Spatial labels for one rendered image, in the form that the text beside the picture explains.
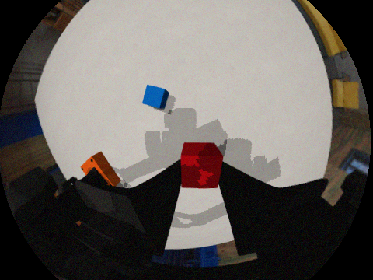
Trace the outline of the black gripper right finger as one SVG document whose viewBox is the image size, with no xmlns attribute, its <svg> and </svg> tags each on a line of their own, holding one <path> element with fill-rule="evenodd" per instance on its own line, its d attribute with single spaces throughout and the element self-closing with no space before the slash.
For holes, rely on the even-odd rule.
<svg viewBox="0 0 373 280">
<path fill-rule="evenodd" d="M 221 162 L 221 189 L 239 256 L 255 253 L 255 246 L 296 206 L 323 195 L 327 178 L 310 183 L 274 187 Z"/>
</svg>

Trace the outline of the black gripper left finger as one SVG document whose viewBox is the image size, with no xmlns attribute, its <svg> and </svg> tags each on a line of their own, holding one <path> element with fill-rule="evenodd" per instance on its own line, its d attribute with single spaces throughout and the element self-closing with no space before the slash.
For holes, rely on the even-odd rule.
<svg viewBox="0 0 373 280">
<path fill-rule="evenodd" d="M 181 159 L 155 177 L 136 187 L 113 187 L 89 180 L 77 180 L 75 189 L 87 208 L 133 224 L 150 246 L 162 257 L 181 186 Z"/>
</svg>

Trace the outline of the blue cube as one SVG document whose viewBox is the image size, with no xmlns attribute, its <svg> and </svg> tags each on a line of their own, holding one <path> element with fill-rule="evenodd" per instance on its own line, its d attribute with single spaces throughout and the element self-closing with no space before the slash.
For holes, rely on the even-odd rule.
<svg viewBox="0 0 373 280">
<path fill-rule="evenodd" d="M 159 88 L 152 85 L 147 85 L 142 103 L 150 107 L 165 109 L 168 100 L 169 91 L 165 88 Z"/>
</svg>

